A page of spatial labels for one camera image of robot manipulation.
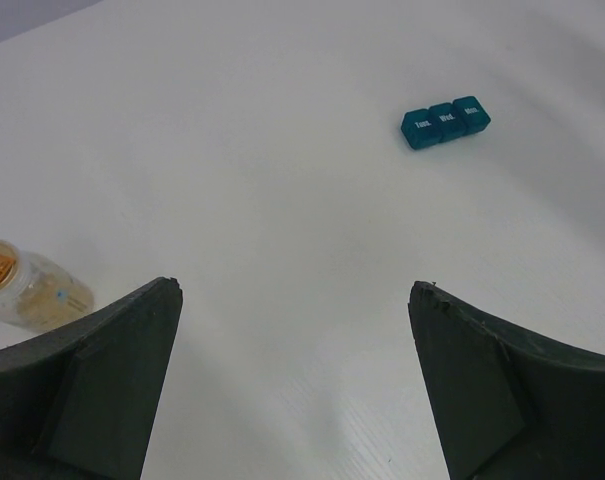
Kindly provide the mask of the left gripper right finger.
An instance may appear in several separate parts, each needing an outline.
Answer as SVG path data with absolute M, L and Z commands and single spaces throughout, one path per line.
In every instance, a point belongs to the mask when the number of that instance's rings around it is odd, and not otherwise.
M 605 479 L 605 355 L 413 285 L 410 326 L 452 479 Z

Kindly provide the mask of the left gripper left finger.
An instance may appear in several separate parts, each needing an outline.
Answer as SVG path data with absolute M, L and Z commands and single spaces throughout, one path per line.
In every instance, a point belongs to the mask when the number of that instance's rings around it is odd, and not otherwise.
M 159 277 L 0 350 L 0 479 L 138 479 L 183 292 Z

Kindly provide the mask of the clear pill bottle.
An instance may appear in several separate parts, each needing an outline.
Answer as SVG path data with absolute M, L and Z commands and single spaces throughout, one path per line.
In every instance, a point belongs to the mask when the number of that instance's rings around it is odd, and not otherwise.
M 0 322 L 40 334 L 93 310 L 85 283 L 49 258 L 0 240 Z

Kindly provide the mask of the teal pill organizer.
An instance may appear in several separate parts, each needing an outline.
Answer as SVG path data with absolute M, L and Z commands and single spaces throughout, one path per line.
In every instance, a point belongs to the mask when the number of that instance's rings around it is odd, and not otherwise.
M 409 147 L 419 151 L 484 131 L 491 117 L 474 96 L 466 96 L 407 112 L 400 131 Z

